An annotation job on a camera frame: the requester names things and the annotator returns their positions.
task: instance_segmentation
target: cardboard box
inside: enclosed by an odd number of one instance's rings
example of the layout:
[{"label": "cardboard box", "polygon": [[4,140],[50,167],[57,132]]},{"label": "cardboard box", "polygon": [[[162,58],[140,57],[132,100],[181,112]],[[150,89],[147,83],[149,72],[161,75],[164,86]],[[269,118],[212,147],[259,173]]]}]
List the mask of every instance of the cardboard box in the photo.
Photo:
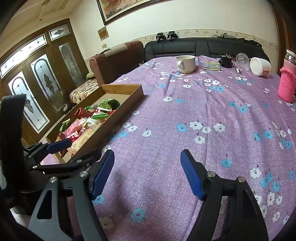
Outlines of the cardboard box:
[{"label": "cardboard box", "polygon": [[[93,93],[87,96],[79,104],[77,104],[50,133],[46,136],[48,142],[55,142],[59,134],[59,128],[62,122],[70,119],[73,123],[76,120],[74,114],[79,108],[85,108],[93,104],[100,104],[101,101],[112,98],[118,100],[121,105],[108,119],[96,130],[96,132],[86,141],[86,143],[77,151],[73,158],[82,156],[89,151],[97,148],[100,142],[109,134],[113,127],[119,123],[123,116],[143,97],[143,89],[141,85],[121,84],[121,85],[102,85]],[[55,154],[59,163],[67,162],[71,156],[64,159],[60,153]]]}]

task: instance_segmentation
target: glass panel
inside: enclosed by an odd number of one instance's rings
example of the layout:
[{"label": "glass panel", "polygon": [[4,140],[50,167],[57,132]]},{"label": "glass panel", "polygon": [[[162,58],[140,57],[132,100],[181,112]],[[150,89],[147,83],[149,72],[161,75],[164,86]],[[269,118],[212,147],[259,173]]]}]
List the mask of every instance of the glass panel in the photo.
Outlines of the glass panel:
[{"label": "glass panel", "polygon": [[45,35],[43,34],[16,51],[0,66],[1,78],[3,78],[14,66],[26,59],[30,53],[34,52],[36,49],[39,49],[45,44],[47,44],[47,42]]},{"label": "glass panel", "polygon": [[72,50],[69,43],[65,43],[59,46],[59,50],[63,56],[67,69],[76,85],[80,85],[85,79],[82,77],[82,74],[78,68],[78,65],[74,59]]},{"label": "glass panel", "polygon": [[8,86],[13,95],[26,94],[24,115],[31,126],[37,133],[49,123],[49,119],[35,100],[23,72],[18,73],[9,83]]},{"label": "glass panel", "polygon": [[69,33],[70,33],[70,30],[69,30],[68,24],[54,28],[53,30],[49,31],[49,35],[50,35],[51,40],[58,39],[59,37],[62,37],[62,36],[69,34]]},{"label": "glass panel", "polygon": [[46,54],[36,59],[30,66],[44,95],[58,112],[65,106],[65,99]]}]

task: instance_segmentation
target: purple bedsheet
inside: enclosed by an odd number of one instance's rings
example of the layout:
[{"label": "purple bedsheet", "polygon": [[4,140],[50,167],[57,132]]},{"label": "purple bedsheet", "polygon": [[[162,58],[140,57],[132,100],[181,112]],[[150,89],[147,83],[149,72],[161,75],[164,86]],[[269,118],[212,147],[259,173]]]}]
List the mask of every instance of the purple bedsheet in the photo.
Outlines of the purple bedsheet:
[{"label": "purple bedsheet", "polygon": [[113,83],[141,84],[145,97],[103,145],[115,164],[94,206],[109,240],[186,240],[202,202],[181,167],[183,149],[222,178],[246,178],[270,240],[291,215],[296,104],[279,99],[276,74],[211,72],[204,61],[217,59],[200,56],[200,68],[183,75],[174,57],[156,58]]}]

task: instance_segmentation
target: cup handle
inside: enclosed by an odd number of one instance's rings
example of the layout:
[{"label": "cup handle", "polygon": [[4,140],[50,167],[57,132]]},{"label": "cup handle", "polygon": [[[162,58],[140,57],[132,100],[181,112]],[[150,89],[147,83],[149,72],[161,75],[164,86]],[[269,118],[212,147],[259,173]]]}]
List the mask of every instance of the cup handle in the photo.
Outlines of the cup handle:
[{"label": "cup handle", "polygon": [[177,68],[180,69],[180,70],[184,70],[184,62],[183,61],[178,61]]}]

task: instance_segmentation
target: framed painting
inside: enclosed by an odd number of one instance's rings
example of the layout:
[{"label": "framed painting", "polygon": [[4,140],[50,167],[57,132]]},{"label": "framed painting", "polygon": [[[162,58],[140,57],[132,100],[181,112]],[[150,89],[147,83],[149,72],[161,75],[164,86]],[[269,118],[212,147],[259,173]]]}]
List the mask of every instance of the framed painting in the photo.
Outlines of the framed painting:
[{"label": "framed painting", "polygon": [[147,5],[167,0],[96,0],[104,24]]}]

